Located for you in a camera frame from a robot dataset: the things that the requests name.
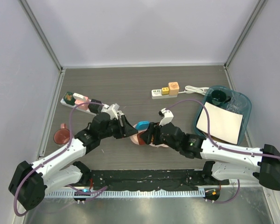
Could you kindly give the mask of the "blue plug adapter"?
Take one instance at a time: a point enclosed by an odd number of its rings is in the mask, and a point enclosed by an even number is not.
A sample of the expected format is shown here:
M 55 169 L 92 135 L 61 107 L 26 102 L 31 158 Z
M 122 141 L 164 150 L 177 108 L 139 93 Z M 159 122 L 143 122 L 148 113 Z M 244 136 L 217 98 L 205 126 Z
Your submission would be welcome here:
M 150 122 L 145 120 L 145 121 L 140 121 L 137 124 L 134 125 L 134 128 L 138 131 L 143 131 L 143 130 L 147 130 L 147 128 L 149 127 Z

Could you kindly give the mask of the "round pink power socket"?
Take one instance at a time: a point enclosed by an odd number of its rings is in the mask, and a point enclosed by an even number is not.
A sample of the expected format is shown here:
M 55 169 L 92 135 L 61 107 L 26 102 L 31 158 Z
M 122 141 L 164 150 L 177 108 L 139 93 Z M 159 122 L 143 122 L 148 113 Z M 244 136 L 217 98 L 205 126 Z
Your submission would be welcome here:
M 132 143 L 136 144 L 136 145 L 146 145 L 146 143 L 144 142 L 143 139 L 140 138 L 140 135 L 142 133 L 144 133 L 145 131 L 139 131 L 138 134 L 132 135 L 130 136 L 130 140 L 132 141 Z M 152 147 L 163 147 L 163 148 L 168 148 L 167 145 L 165 144 L 160 144 L 160 145 L 154 145 L 152 142 L 149 144 Z

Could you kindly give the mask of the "short white power strip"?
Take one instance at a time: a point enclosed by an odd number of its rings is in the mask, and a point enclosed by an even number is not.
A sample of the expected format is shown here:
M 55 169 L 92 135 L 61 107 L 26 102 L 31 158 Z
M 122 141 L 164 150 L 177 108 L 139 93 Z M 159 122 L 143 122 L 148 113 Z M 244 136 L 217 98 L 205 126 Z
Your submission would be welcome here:
M 163 99 L 163 98 L 176 98 L 177 95 L 162 95 L 161 89 L 151 90 L 152 99 Z

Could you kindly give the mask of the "yellow plug adapter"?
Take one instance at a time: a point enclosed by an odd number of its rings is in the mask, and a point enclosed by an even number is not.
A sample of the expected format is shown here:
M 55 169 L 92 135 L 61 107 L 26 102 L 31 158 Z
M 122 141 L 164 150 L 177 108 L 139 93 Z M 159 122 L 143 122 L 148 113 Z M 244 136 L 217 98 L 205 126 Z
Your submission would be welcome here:
M 168 95 L 169 94 L 169 88 L 168 87 L 162 87 L 161 94 L 162 95 Z

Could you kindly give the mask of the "orange cube plug adapter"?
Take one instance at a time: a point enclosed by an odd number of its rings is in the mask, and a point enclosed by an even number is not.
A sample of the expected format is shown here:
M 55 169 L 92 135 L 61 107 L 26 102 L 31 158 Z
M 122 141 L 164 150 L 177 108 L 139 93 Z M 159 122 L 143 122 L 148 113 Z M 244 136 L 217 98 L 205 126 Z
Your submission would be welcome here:
M 178 93 L 179 93 L 179 84 L 177 82 L 169 82 L 168 83 L 168 89 L 169 89 L 169 92 L 168 94 L 170 96 L 177 96 Z

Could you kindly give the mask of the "long white power strip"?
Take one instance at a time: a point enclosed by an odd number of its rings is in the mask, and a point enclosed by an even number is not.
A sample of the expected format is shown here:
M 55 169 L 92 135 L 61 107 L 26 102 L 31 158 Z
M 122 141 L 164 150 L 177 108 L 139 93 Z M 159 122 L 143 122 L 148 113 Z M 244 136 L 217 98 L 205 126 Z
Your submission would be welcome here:
M 69 104 L 67 104 L 67 103 L 64 101 L 63 98 L 61 99 L 60 103 L 61 103 L 62 105 L 64 105 L 64 106 L 69 107 L 69 108 L 74 108 L 74 107 L 76 106 L 76 105 L 69 105 Z M 98 112 L 105 112 L 108 108 L 109 108 L 109 105 L 107 105 L 107 104 L 99 105 L 99 106 L 98 106 Z M 87 108 L 86 110 L 84 110 L 84 109 L 81 109 L 81 108 L 77 107 L 76 110 L 81 111 L 81 112 L 85 112 L 85 113 L 90 114 L 90 115 L 96 115 L 96 114 L 97 114 L 97 113 L 91 112 L 91 111 L 89 110 L 89 108 Z

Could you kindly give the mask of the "red cube plug adapter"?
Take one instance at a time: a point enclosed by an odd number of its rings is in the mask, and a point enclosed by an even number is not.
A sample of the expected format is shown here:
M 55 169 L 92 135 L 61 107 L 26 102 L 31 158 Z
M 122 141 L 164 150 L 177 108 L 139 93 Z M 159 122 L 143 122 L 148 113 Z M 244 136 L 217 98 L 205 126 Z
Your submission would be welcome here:
M 152 131 L 146 130 L 142 132 L 139 138 L 146 144 L 149 145 L 154 141 L 154 135 Z

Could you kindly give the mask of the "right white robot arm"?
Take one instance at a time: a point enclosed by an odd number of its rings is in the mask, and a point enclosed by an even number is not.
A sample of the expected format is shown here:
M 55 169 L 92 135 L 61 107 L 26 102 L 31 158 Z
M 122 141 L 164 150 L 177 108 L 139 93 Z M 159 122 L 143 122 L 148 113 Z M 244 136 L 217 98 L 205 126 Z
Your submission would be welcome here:
M 280 191 L 280 152 L 272 145 L 265 144 L 262 148 L 229 145 L 185 133 L 172 123 L 160 126 L 153 122 L 137 138 L 147 145 L 167 145 L 186 158 L 221 161 L 221 165 L 213 164 L 201 173 L 206 184 L 225 179 L 251 180 Z

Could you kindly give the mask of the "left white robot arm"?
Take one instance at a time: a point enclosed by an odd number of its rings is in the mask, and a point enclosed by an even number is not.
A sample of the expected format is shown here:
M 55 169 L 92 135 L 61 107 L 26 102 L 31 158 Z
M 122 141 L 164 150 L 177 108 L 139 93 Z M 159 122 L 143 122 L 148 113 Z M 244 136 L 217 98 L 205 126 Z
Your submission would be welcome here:
M 122 139 L 137 133 L 124 114 L 111 118 L 108 113 L 100 112 L 85 129 L 72 135 L 67 145 L 33 163 L 22 161 L 17 165 L 8 187 L 14 196 L 15 214 L 19 217 L 23 215 L 18 212 L 17 204 L 20 203 L 26 211 L 32 210 L 47 193 L 65 186 L 64 175 L 68 176 L 69 184 L 87 185 L 90 174 L 84 171 L 85 168 L 72 165 L 72 171 L 67 171 L 63 167 L 97 148 L 102 139 Z

